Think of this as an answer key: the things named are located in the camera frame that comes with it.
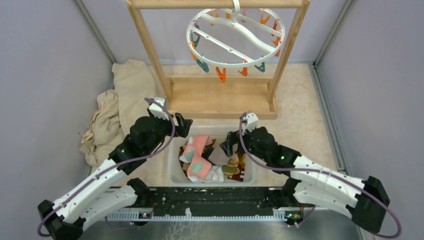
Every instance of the wooden stand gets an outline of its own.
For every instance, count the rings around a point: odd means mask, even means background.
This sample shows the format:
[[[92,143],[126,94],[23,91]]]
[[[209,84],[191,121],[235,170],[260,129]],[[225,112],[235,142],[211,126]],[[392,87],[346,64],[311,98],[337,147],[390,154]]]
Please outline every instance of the wooden stand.
[[[275,92],[295,44],[310,0],[239,0],[242,9],[294,8],[280,60],[271,77],[226,77],[220,82],[209,76],[165,76],[141,9],[232,9],[232,0],[126,0],[129,13],[140,35],[157,78],[169,100],[171,113],[194,119],[237,119],[253,111],[260,119],[276,119]]]

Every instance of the beige tabletop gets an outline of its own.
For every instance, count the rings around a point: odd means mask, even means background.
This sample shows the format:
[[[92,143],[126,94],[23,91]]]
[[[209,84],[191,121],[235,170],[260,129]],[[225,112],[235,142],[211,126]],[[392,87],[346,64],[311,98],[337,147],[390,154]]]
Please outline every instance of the beige tabletop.
[[[267,65],[266,67],[265,73],[252,69],[249,74],[251,76],[259,74],[271,76],[276,66]],[[203,73],[197,65],[164,66],[164,71],[167,74],[187,76],[208,75],[208,73]],[[278,106],[277,119],[259,120],[258,127],[266,127],[279,144],[295,149],[309,159],[335,170],[335,160],[307,64],[287,65],[276,90],[276,100]],[[238,124],[238,119],[194,119],[194,124]],[[165,150],[148,159],[128,178],[120,181],[117,186],[125,185],[132,178],[140,178],[149,187],[172,186],[168,180],[167,156],[168,151]],[[258,166],[256,181],[252,186],[282,186],[286,180],[285,175]]]

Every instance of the white wall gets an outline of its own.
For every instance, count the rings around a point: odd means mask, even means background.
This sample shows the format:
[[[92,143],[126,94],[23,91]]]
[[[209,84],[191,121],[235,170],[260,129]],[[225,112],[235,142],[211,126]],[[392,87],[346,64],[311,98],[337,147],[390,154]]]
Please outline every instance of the white wall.
[[[423,239],[424,1],[358,0],[319,70],[349,169],[379,178],[403,225]],[[395,233],[387,216],[382,233]]]
[[[37,205],[88,165],[79,131],[111,64],[70,0],[0,1],[0,239],[39,239]]]
[[[125,0],[84,0],[83,2],[118,62],[123,63],[127,59],[148,60],[146,51],[128,13]],[[344,3],[345,0],[311,1],[290,55],[289,60],[291,62],[314,61],[316,59]],[[295,10],[274,10],[283,19],[288,32]],[[200,9],[142,11],[159,58],[163,63],[195,64],[190,55],[185,34],[188,23],[199,11]],[[260,17],[259,13],[251,15],[248,12],[248,14],[249,17],[256,17],[257,19]],[[245,40],[239,34],[232,35],[229,30],[219,32],[217,27],[210,27],[209,24],[201,24],[200,28],[202,30],[210,29],[208,33],[231,46],[236,46],[236,49],[247,54],[258,54],[258,51],[251,44],[245,43]],[[269,33],[265,34],[262,40],[272,45]],[[212,59],[227,62],[238,61],[237,58],[231,55],[226,56],[225,52],[210,47],[205,41],[201,41],[199,47],[203,48],[201,51],[205,56]],[[272,58],[271,61],[276,62],[277,58]]]

